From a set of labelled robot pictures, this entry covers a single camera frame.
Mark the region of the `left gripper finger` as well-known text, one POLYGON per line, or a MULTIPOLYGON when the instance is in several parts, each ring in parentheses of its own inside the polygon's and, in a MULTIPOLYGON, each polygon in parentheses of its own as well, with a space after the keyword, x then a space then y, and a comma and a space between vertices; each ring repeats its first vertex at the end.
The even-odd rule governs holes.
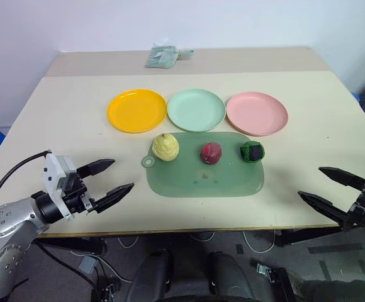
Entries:
POLYGON ((134 187, 134 183, 125 184, 106 193, 104 197, 94 202, 93 210, 101 213, 119 203, 134 187))
POLYGON ((77 178, 84 179, 89 176, 95 176, 96 174, 105 171, 115 162, 116 160, 114 159, 99 159, 94 162, 88 163, 82 167, 77 168, 77 178))

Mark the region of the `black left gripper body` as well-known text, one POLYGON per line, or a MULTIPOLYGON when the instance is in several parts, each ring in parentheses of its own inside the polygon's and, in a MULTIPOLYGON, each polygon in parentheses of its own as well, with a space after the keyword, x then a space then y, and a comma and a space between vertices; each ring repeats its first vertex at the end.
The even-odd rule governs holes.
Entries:
POLYGON ((84 178, 92 176, 88 171, 71 172, 62 186, 63 197, 67 209, 71 214, 88 213, 94 210, 94 198, 90 197, 87 187, 83 181, 84 178))

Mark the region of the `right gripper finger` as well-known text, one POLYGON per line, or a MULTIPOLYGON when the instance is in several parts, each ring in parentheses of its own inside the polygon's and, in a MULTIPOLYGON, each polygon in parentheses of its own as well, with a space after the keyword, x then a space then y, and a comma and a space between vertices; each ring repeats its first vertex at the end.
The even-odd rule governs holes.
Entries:
POLYGON ((298 191, 297 193, 306 204, 311 206, 320 214, 335 221, 342 230, 350 230, 350 227, 346 225, 349 215, 345 211, 336 208, 330 201, 315 194, 306 193, 303 191, 298 191))
POLYGON ((350 186, 359 191, 365 186, 365 179, 355 174, 335 167, 319 167, 320 172, 324 173, 331 180, 343 186, 350 186))

